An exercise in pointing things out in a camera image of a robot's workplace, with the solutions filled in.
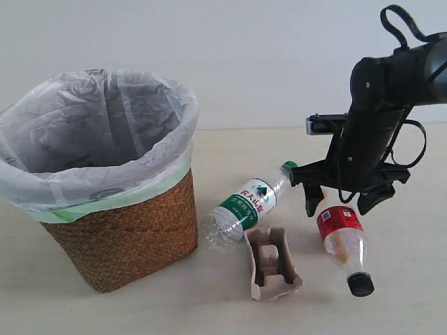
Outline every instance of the red label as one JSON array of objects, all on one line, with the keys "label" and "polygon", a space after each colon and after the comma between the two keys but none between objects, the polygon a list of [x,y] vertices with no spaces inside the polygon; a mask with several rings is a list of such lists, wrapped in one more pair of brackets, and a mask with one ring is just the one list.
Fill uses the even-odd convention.
[{"label": "red label", "polygon": [[342,228],[362,229],[356,212],[346,206],[334,206],[325,209],[316,219],[321,238],[324,239],[335,230]]}]

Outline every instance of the plastic bottle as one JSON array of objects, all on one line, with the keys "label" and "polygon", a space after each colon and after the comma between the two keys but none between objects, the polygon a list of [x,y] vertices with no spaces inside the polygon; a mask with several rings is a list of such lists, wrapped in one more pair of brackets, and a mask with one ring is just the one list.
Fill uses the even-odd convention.
[{"label": "plastic bottle", "polygon": [[291,188],[290,168],[296,166],[288,161],[264,171],[208,213],[200,230],[211,246],[222,249],[241,240],[244,230],[255,226],[277,205],[282,193]]},{"label": "plastic bottle", "polygon": [[352,295],[366,297],[374,291],[365,270],[367,242],[356,212],[347,206],[333,206],[317,218],[325,250],[346,272]]}]

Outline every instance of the plastic bag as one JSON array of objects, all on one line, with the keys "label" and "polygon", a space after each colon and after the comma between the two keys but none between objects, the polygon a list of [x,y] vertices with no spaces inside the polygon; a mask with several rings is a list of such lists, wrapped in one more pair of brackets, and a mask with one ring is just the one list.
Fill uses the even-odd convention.
[{"label": "plastic bag", "polygon": [[0,112],[0,196],[43,222],[145,201],[191,167],[198,102],[153,73],[63,73]]}]

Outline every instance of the white wall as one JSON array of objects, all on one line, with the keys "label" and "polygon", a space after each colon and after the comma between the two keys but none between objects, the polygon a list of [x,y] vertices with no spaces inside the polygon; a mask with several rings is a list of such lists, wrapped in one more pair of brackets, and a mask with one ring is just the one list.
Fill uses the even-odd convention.
[{"label": "white wall", "polygon": [[[379,20],[390,3],[3,0],[0,108],[60,72],[132,68],[192,88],[200,128],[303,125],[315,112],[345,112],[353,65],[397,47]],[[425,33],[447,31],[447,1],[398,4]],[[447,107],[420,107],[414,117],[447,121]]]}]

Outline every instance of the black bottle cap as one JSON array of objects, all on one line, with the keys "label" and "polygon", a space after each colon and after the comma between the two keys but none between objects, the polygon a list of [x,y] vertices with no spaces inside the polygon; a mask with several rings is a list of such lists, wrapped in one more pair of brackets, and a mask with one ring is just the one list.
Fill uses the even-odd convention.
[{"label": "black bottle cap", "polygon": [[358,272],[348,277],[348,286],[355,297],[366,297],[374,291],[371,276],[366,272]]}]

